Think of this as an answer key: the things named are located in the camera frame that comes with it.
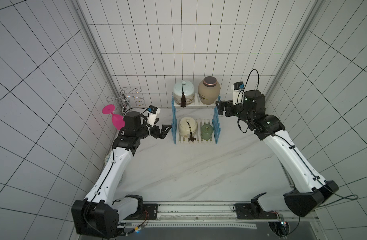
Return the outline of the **small green tea canister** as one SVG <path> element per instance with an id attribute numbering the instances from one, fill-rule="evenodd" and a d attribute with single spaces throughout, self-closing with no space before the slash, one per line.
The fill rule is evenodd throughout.
<path id="1" fill-rule="evenodd" d="M 201 126 L 201 139 L 208 141 L 212 138 L 213 127 L 210 124 L 204 124 Z"/>

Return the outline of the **blue white slatted shelf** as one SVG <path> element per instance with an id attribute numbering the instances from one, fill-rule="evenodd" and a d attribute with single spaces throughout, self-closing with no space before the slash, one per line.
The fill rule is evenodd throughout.
<path id="1" fill-rule="evenodd" d="M 213 103 L 212 105 L 204 105 L 200 101 L 200 97 L 198 93 L 195 93 L 194 95 L 194 102 L 188 106 L 185 107 L 185 110 L 187 109 L 194 109 L 194 110 L 204 110 L 204 109 L 213 109 L 213 118 L 212 119 L 203 119 L 203 118 L 193 118 L 197 123 L 197 132 L 193 135 L 196 139 L 192 142 L 189 140 L 189 138 L 183 137 L 178 130 L 179 122 L 180 120 L 177 120 L 176 117 L 176 109 L 181 109 L 181 106 L 178 105 L 174 101 L 174 97 L 172 97 L 171 100 L 172 105 L 172 138 L 173 142 L 175 144 L 214 144 L 216 145 L 219 141 L 220 133 L 221 133 L 221 126 L 219 122 L 219 115 L 218 110 Z M 202 132 L 202 126 L 204 125 L 210 125 L 213 128 L 212 136 L 208 140 L 204 140 L 201 137 Z"/>

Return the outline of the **brown clay tea canister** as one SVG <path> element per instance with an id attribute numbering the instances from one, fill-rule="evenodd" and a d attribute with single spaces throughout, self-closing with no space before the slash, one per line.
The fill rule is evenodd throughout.
<path id="1" fill-rule="evenodd" d="M 213 104 L 220 94 L 221 85 L 215 77 L 205 77 L 198 86 L 200 101 L 204 105 Z"/>

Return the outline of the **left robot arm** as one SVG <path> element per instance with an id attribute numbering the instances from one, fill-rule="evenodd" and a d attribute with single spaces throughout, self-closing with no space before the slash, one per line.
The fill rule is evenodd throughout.
<path id="1" fill-rule="evenodd" d="M 140 141 L 149 136 L 164 139 L 172 128 L 171 125 L 157 126 L 159 108 L 149 106 L 145 111 L 146 116 L 137 111 L 124 114 L 124 126 L 112 143 L 102 173 L 86 197 L 73 203 L 71 213 L 77 234 L 110 240 L 123 233 L 119 228 L 123 220 L 147 218 L 141 196 L 126 195 L 119 201 L 114 199 L 116 188 Z"/>

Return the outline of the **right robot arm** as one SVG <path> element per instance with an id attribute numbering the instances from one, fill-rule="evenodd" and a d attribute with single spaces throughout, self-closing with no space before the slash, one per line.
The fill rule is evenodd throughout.
<path id="1" fill-rule="evenodd" d="M 254 197 L 251 202 L 259 210 L 291 211 L 305 217 L 338 191 L 338 185 L 326 180 L 303 156 L 282 122 L 266 114 L 265 96 L 260 91 L 239 91 L 230 101 L 217 101 L 216 107 L 219 115 L 235 116 L 238 122 L 246 123 L 248 130 L 273 151 L 293 181 L 294 188 L 287 193 L 261 193 Z"/>

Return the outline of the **pale blue tasselled tea canister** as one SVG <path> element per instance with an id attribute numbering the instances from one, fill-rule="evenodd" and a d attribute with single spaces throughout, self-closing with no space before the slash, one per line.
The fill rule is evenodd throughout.
<path id="1" fill-rule="evenodd" d="M 192 104 L 195 98 L 195 87 L 191 82 L 181 81 L 173 87 L 174 102 L 182 108 Z"/>

